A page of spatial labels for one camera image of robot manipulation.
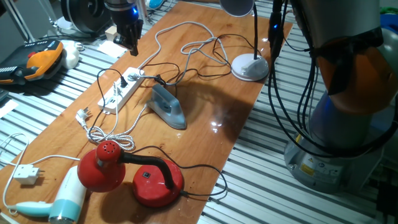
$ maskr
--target warning label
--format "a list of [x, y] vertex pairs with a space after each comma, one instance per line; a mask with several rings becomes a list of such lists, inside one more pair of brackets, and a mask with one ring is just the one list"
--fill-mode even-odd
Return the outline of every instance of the warning label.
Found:
[[336, 183], [338, 180], [342, 168], [342, 166], [335, 166], [322, 162], [309, 154], [305, 155], [300, 166], [301, 171], [314, 179], [332, 184]]

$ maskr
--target electrical outlet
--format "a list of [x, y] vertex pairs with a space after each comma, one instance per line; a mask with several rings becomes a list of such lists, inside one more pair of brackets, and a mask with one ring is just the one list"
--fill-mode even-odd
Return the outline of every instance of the electrical outlet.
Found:
[[[108, 90], [107, 93], [105, 93], [105, 95], [104, 95], [104, 98], [105, 98], [104, 113], [116, 114], [116, 105], [118, 106], [118, 111], [120, 111], [120, 109], [124, 106], [124, 104], [130, 98], [130, 96], [138, 89], [138, 87], [141, 85], [142, 81], [144, 81], [144, 78], [135, 79], [133, 77], [134, 74], [145, 75], [145, 72], [143, 70], [139, 70], [136, 68], [131, 68], [131, 67], [128, 68], [123, 73], [123, 77], [127, 82], [127, 86], [122, 88], [120, 85], [120, 78], [119, 78], [119, 80], [116, 81], [117, 96], [115, 95], [115, 90], [114, 90], [113, 86]], [[99, 100], [98, 106], [100, 109], [104, 106], [104, 101], [102, 98]]]

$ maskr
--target white lamp base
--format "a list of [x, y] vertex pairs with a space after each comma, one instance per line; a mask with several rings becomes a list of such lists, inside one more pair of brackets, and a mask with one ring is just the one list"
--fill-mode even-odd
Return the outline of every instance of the white lamp base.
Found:
[[243, 81], [254, 82], [265, 78], [268, 75], [269, 67], [267, 61], [253, 54], [242, 54], [237, 56], [232, 62], [232, 74]]

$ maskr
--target desk lamp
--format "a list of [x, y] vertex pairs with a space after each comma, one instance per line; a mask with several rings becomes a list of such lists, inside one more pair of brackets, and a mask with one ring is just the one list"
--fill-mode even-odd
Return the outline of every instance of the desk lamp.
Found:
[[109, 192], [119, 186], [126, 174], [126, 163], [141, 166], [132, 181], [137, 201], [148, 207], [163, 207], [180, 195], [183, 177], [173, 162], [154, 156], [124, 152], [114, 141], [103, 141], [79, 162], [81, 184], [93, 192]]
[[235, 17], [248, 15], [254, 10], [255, 37], [254, 54], [242, 54], [237, 56], [231, 64], [232, 74], [243, 81], [254, 82], [265, 78], [268, 75], [267, 61], [257, 55], [257, 10], [254, 0], [220, 0], [220, 5], [226, 13]]

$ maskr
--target red lamp base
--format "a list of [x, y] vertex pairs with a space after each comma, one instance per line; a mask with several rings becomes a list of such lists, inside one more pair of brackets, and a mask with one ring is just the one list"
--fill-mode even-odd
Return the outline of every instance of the red lamp base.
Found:
[[132, 190], [139, 203], [158, 208], [172, 203], [180, 195], [183, 187], [182, 173], [173, 162], [165, 162], [172, 173], [174, 187], [168, 189], [165, 186], [163, 175], [156, 166], [141, 166], [132, 181]]

